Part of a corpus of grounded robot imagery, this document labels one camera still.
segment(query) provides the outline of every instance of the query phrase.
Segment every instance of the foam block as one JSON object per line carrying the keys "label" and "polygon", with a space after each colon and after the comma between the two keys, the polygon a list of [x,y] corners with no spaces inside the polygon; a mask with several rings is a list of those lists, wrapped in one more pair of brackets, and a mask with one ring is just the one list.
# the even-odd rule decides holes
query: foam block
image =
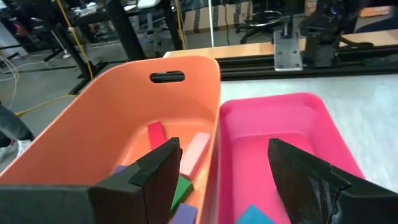
{"label": "foam block", "polygon": [[193,137],[187,149],[183,152],[180,163],[180,174],[189,180],[193,180],[203,156],[208,149],[210,134],[198,132]]}
{"label": "foam block", "polygon": [[250,205],[235,224],[275,224],[256,206]]}
{"label": "foam block", "polygon": [[173,217],[173,224],[194,224],[197,219],[198,209],[181,203]]}
{"label": "foam block", "polygon": [[156,121],[148,125],[148,135],[150,141],[150,149],[154,150],[166,142],[163,125],[160,121]]}
{"label": "foam block", "polygon": [[177,209],[178,205],[184,201],[192,193],[192,191],[192,183],[180,175],[178,177],[177,187],[175,188],[173,203],[170,209],[171,214],[175,212],[175,209]]}
{"label": "foam block", "polygon": [[117,166],[114,170],[115,173],[120,172],[122,170],[124,170],[127,166]]}

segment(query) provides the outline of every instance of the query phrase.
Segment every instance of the orange bin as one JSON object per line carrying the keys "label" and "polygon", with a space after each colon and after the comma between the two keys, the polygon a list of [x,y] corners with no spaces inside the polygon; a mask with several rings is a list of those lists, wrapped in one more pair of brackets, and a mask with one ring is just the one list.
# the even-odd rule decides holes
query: orange bin
{"label": "orange bin", "polygon": [[[151,74],[181,71],[180,82],[154,83]],[[161,121],[183,150],[201,131],[210,147],[185,203],[203,221],[220,102],[220,69],[206,57],[129,62],[104,72],[0,175],[0,184],[92,185],[150,151],[147,125]]]}

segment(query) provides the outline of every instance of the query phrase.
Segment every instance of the blue block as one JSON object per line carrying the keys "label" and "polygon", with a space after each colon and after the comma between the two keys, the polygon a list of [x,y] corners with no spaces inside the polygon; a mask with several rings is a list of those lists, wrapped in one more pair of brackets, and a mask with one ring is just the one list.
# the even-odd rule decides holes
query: blue block
{"label": "blue block", "polygon": [[250,205],[236,224],[275,224],[270,218],[262,213],[256,206]]}
{"label": "blue block", "polygon": [[173,217],[173,224],[194,224],[197,219],[198,209],[181,203]]}
{"label": "blue block", "polygon": [[116,169],[114,170],[115,173],[120,172],[124,170],[127,166],[117,166]]}

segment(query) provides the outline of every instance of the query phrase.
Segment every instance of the bin handle hole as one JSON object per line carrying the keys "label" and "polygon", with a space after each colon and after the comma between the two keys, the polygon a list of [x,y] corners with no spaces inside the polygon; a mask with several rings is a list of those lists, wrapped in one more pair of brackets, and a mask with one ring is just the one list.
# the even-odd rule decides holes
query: bin handle hole
{"label": "bin handle hole", "polygon": [[181,71],[157,72],[150,75],[150,80],[154,83],[182,82],[185,75]]}

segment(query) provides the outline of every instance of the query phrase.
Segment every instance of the person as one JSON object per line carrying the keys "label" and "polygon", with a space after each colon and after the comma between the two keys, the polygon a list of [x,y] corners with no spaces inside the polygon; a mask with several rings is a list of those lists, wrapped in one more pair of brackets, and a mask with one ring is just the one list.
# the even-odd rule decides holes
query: person
{"label": "person", "polygon": [[18,151],[17,157],[30,146],[34,136],[22,120],[0,102],[0,162]]}

